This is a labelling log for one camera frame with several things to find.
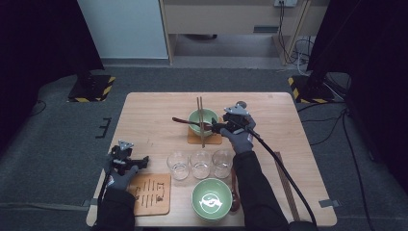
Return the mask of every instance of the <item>black curtain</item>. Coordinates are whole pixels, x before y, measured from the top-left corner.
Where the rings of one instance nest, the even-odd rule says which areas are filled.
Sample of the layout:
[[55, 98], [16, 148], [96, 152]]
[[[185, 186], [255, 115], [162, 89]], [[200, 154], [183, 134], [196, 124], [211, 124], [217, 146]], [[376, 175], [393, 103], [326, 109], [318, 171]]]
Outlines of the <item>black curtain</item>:
[[408, 192], [407, 15], [404, 0], [331, 0], [308, 69], [350, 76], [351, 117], [372, 158]]
[[93, 69], [103, 65], [77, 1], [0, 0], [0, 150], [41, 86]]

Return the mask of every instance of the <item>metal bracket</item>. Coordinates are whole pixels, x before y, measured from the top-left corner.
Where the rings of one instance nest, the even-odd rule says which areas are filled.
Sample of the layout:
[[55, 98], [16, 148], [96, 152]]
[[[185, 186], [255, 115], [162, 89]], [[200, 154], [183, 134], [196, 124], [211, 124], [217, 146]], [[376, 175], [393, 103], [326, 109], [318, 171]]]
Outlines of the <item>metal bracket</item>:
[[233, 107], [224, 108], [224, 111], [232, 115], [248, 116], [249, 112], [244, 109], [240, 104]]
[[126, 149], [128, 149], [128, 148], [133, 147], [133, 144], [130, 143], [130, 142], [127, 142], [127, 141], [121, 141], [121, 140], [119, 140], [119, 147], [120, 147], [120, 150], [121, 150], [121, 151], [124, 151], [124, 150], [126, 150]]
[[342, 206], [339, 200], [331, 200], [331, 199], [320, 200], [319, 204], [321, 208], [325, 208], [329, 206], [333, 206], [333, 208], [336, 208], [336, 207]]

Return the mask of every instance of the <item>green bowl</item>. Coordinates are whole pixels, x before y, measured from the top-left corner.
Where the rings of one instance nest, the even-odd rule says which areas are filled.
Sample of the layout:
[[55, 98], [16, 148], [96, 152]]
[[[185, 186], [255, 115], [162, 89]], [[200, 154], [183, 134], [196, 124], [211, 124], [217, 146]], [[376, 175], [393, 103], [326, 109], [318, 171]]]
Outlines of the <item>green bowl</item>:
[[[207, 123], [212, 123], [213, 118], [218, 122], [218, 115], [210, 109], [203, 109], [203, 121]], [[199, 116], [198, 116], [198, 111], [195, 110], [189, 115], [189, 121], [192, 122], [199, 122]], [[193, 130], [193, 132], [197, 135], [200, 136], [200, 127], [194, 124], [190, 124], [190, 128]], [[212, 135], [212, 131], [204, 131], [204, 137], [208, 137]]]
[[204, 219], [218, 220], [228, 214], [232, 204], [232, 194], [228, 186], [216, 179], [200, 181], [192, 191], [192, 207]]

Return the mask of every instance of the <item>white cabinet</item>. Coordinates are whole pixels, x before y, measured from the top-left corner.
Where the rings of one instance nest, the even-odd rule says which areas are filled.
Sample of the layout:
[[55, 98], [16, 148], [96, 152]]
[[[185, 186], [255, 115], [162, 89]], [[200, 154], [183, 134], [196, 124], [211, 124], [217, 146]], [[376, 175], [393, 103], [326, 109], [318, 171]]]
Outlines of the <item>white cabinet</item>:
[[78, 0], [102, 59], [168, 59], [158, 0]]

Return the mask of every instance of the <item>glass cup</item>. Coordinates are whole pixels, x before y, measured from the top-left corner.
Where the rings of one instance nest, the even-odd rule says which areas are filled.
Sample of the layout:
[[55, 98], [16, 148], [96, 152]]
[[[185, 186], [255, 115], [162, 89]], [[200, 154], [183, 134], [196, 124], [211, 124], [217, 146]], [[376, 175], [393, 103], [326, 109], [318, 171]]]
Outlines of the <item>glass cup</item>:
[[192, 175], [197, 179], [204, 179], [210, 175], [211, 153], [199, 150], [191, 154], [190, 164]]
[[189, 176], [189, 155], [182, 151], [175, 151], [167, 157], [167, 166], [172, 178], [184, 180]]
[[217, 178], [226, 178], [230, 174], [234, 154], [234, 151], [229, 149], [218, 150], [214, 153], [214, 175]]

